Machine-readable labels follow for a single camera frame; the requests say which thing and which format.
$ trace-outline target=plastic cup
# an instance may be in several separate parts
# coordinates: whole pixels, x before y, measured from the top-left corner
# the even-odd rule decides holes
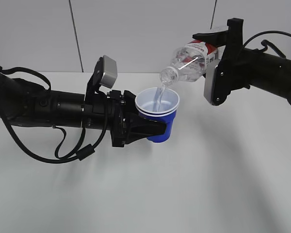
[[[157,88],[154,87],[139,93],[135,98],[135,105],[141,117],[166,123],[166,131],[164,134],[147,138],[152,142],[160,143],[166,141],[171,135],[171,129],[179,107],[180,97],[174,90],[166,89],[162,96],[160,111],[154,112],[153,106],[156,90]]]

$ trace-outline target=cup rim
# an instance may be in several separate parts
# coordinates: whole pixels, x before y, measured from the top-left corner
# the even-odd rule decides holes
[[[171,109],[166,110],[166,111],[162,111],[162,112],[153,112],[153,111],[146,111],[146,112],[145,112],[144,109],[143,109],[143,108],[142,108],[142,107],[137,103],[137,98],[138,98],[138,96],[139,96],[141,93],[143,93],[143,92],[145,92],[145,91],[148,91],[148,90],[151,90],[151,89],[157,89],[157,87],[151,87],[151,88],[145,89],[145,90],[141,91],[140,93],[138,93],[138,95],[136,96],[136,98],[135,98],[135,105],[136,105],[136,107],[137,107],[138,110],[140,110],[140,111],[143,112],[143,113],[147,113],[147,114],[145,114],[145,115],[147,115],[147,116],[149,116],[149,117],[151,117],[152,115],[155,117],[155,116],[165,115],[165,114],[167,114],[167,113],[174,112],[176,109],[178,109],[178,107],[179,107],[179,103],[180,103],[180,96],[178,95],[178,93],[177,93],[176,91],[167,88],[167,89],[165,89],[165,91],[167,91],[167,90],[168,90],[168,91],[171,91],[171,92],[175,93],[176,96],[178,97],[178,101],[177,101],[176,105],[175,105],[174,107],[172,107]]]
[[[171,111],[171,112],[168,112],[168,113],[165,113],[165,114],[161,114],[161,115],[149,114],[149,113],[146,113],[146,112],[142,111],[142,110],[139,109],[139,108],[137,108],[137,110],[138,110],[141,114],[146,115],[146,116],[148,116],[148,117],[166,117],[166,116],[171,115],[172,113],[174,113],[174,112],[177,110],[177,108],[174,109],[174,110]]]

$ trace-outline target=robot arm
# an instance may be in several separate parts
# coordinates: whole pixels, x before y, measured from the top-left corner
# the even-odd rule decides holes
[[[291,105],[291,60],[271,42],[263,40],[262,50],[250,50],[245,46],[259,33],[243,44],[243,20],[232,18],[227,21],[229,29],[218,33],[198,33],[194,39],[205,41],[216,47],[225,45],[221,60],[210,63],[205,80],[204,96],[212,105],[222,104],[233,90],[255,86],[286,98]],[[271,47],[279,56],[265,53]]]
[[[35,75],[49,85],[43,86],[23,79],[11,79],[5,74],[27,72]],[[117,78],[116,62],[104,56],[96,64],[94,73],[87,84],[86,94],[77,94],[51,90],[50,82],[42,74],[33,70],[15,67],[2,70],[0,67],[0,118],[17,145],[29,156],[45,163],[67,163],[82,160],[95,152],[106,130],[110,130],[112,146],[124,147],[141,138],[164,134],[166,124],[138,116],[135,107],[135,95],[129,91],[112,90],[106,95],[99,90],[101,85],[112,88]],[[76,147],[66,156],[58,159],[46,159],[29,151],[17,137],[11,125],[20,127],[59,126],[83,128]],[[99,139],[93,144],[81,148],[85,129],[101,129]]]

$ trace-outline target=white tabletop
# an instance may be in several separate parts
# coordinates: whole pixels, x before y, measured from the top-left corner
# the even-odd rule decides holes
[[[53,90],[76,93],[91,76],[45,74]],[[119,74],[114,89],[138,93],[158,84],[158,74]],[[0,233],[291,233],[291,107],[256,88],[214,107],[203,85],[172,87],[180,106],[165,143],[112,148],[107,133],[82,162],[33,160],[0,120]],[[49,158],[62,139],[50,128],[16,132]],[[63,154],[80,129],[67,132]],[[88,130],[84,144],[99,134]]]

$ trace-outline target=clear plastic bottle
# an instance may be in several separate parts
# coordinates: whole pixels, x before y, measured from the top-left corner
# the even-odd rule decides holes
[[[160,73],[162,86],[177,81],[195,82],[206,73],[207,65],[218,58],[218,49],[205,42],[194,40],[174,52],[170,66]]]

